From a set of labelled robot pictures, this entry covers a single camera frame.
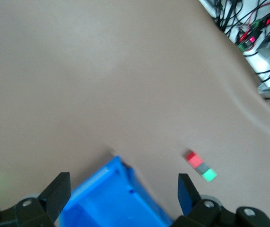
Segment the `red cube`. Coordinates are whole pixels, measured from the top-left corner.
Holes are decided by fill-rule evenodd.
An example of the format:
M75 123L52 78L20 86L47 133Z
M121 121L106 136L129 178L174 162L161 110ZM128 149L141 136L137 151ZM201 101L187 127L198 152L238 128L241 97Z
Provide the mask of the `red cube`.
M202 163L203 160L193 151L189 151L185 154L185 160L193 167L197 168Z

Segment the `black cube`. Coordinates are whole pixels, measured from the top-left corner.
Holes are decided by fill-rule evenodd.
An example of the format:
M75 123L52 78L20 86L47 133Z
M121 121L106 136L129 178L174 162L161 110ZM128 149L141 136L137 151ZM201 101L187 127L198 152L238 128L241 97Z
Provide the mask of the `black cube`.
M195 171L200 174L203 175L205 174L208 170L210 169L209 165L205 162L201 163L199 166L197 166L195 168Z

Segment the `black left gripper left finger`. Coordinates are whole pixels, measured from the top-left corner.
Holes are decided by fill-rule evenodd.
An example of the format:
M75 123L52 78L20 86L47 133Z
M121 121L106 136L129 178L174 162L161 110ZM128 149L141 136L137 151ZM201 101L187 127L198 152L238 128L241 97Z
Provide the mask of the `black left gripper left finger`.
M38 197L25 198L0 210L0 227L55 227L70 196L70 173L61 172Z

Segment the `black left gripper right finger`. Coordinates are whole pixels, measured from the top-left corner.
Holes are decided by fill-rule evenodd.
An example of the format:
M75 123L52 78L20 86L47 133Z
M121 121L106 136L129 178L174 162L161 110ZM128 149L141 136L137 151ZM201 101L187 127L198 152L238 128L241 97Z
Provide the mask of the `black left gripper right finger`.
M239 207L236 213L212 199L203 199L188 174L178 175L178 201L183 215L174 227L270 227L270 218L253 207Z

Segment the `brown table mat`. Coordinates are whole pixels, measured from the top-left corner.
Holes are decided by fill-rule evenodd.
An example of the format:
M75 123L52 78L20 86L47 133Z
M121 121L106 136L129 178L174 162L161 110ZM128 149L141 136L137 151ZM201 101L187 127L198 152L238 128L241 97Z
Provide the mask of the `brown table mat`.
M253 76L199 0L0 0L0 207L119 155L172 218L180 173L270 218L270 104Z

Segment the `blue plastic storage bin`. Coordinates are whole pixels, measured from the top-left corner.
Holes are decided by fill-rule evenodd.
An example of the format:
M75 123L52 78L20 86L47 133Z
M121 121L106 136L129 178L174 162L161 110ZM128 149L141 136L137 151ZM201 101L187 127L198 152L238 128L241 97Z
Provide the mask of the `blue plastic storage bin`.
M119 156L71 193L60 227L170 227L173 221Z

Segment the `green cube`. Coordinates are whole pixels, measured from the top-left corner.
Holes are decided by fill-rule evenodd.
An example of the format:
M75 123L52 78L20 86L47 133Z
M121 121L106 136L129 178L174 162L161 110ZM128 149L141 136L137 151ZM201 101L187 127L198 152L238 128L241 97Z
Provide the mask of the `green cube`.
M210 168L202 174L202 177L205 181L211 182L217 177L217 173L212 168Z

